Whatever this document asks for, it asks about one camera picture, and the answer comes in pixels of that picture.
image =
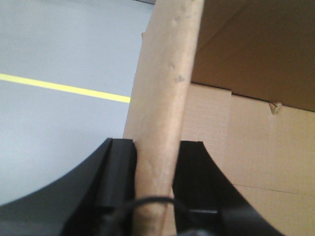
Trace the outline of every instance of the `black plastic mount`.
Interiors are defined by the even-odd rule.
[[[282,236],[244,199],[202,142],[181,142],[173,191],[214,236]],[[192,228],[175,209],[176,228]]]
[[[102,216],[134,198],[135,167],[133,141],[107,139],[65,176],[0,206],[0,235],[97,235]]]
[[[136,150],[132,140],[107,139],[93,154],[46,187],[0,206],[2,236],[100,236],[113,210],[134,199]],[[202,142],[181,142],[174,196],[212,236],[282,236],[243,198]],[[197,231],[175,208],[181,235]],[[131,235],[131,215],[121,231]]]

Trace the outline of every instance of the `floor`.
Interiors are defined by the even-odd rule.
[[[152,9],[134,0],[1,0],[0,204],[122,137],[128,103],[58,88],[130,96]]]

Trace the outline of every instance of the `black wire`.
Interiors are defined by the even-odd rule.
[[[107,222],[107,227],[104,235],[111,236],[128,214],[132,213],[135,208],[149,203],[171,203],[174,205],[175,208],[180,210],[194,225],[199,225],[199,221],[197,220],[197,218],[180,201],[169,197],[146,197],[137,199],[135,201],[126,202],[124,205],[117,208],[112,214],[110,222]]]

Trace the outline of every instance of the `cardboard box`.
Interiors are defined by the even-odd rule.
[[[138,149],[136,194],[168,195],[180,139],[203,141],[272,225],[312,235],[315,5],[203,3],[158,0],[143,35],[124,134]],[[189,85],[191,74],[207,86]],[[165,209],[140,210],[136,232],[160,235]],[[174,233],[173,221],[165,225]]]

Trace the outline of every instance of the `yellow line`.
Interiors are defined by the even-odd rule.
[[[31,85],[31,86],[36,86],[36,87],[41,87],[41,88],[46,88],[46,89],[54,89],[54,90],[59,90],[59,91],[64,91],[64,92],[71,92],[71,93],[81,94],[81,95],[90,96],[90,97],[98,97],[98,98],[103,98],[103,99],[113,100],[113,101],[118,101],[118,102],[125,102],[125,103],[130,102],[130,97],[128,96],[122,96],[122,95],[117,95],[117,94],[112,94],[112,93],[107,93],[107,92],[100,92],[100,91],[90,90],[86,88],[78,88],[78,87],[73,87],[73,86],[68,86],[68,85],[60,85],[60,84],[50,83],[50,82],[41,81],[41,80],[33,80],[33,79],[18,77],[14,75],[6,75],[6,74],[0,73],[0,80],[23,84],[23,85]]]

